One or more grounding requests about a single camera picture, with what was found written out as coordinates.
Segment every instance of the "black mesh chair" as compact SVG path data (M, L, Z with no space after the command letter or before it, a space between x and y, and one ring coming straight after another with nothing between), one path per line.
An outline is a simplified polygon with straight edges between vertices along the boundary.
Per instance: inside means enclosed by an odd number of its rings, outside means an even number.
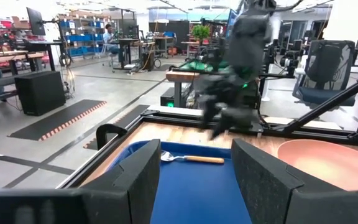
M312 41L305 69L295 70L298 79L292 95L300 100L297 103L314 108L345 90L354 46L354 42L345 40ZM353 106L355 101L353 96L339 106Z

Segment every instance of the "blue tray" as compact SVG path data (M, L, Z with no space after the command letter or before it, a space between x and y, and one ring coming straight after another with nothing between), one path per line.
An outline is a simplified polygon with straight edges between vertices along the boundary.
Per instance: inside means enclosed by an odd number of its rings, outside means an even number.
M109 169L148 141L127 146ZM224 164L162 162L151 224L251 224L228 149L161 142L174 156L224 158Z

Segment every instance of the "concrete floor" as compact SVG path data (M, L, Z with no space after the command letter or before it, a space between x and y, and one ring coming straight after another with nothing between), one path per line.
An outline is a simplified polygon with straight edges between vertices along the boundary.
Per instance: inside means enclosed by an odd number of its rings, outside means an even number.
M163 60L163 64L179 65L184 58ZM100 100L107 104L73 125L60 131L46 141L28 141L8 138L7 135L45 118L64 107L41 117L26 116L16 110L16 98L0 103L0 188L54 188L79 168L94 153L83 146L94 138L100 124L112 122L139 104L159 105L160 95L173 83L165 81L165 72L147 72L128 76L117 70L102 66L104 59L85 60L74 63L74 98L67 101L70 106L78 101ZM355 83L357 74L352 74L349 84ZM291 92L295 80L272 80L269 83L269 102L262 103L261 113L268 116L299 118L310 111L302 104L294 103ZM327 112L320 117L334 122L346 130L355 131L358 126L358 95L356 105Z

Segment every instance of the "potted plant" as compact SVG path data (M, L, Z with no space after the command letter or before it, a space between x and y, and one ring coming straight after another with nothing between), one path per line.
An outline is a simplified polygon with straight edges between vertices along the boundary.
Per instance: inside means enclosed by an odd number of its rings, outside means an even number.
M203 40L209 37L209 27L202 25L194 26L191 34L194 38L199 40L201 46L203 44Z

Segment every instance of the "copper bowl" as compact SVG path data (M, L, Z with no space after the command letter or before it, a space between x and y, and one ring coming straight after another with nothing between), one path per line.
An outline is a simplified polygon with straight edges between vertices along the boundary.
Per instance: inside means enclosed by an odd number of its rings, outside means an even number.
M330 142L299 139L278 147L279 159L344 190L358 190L358 151Z

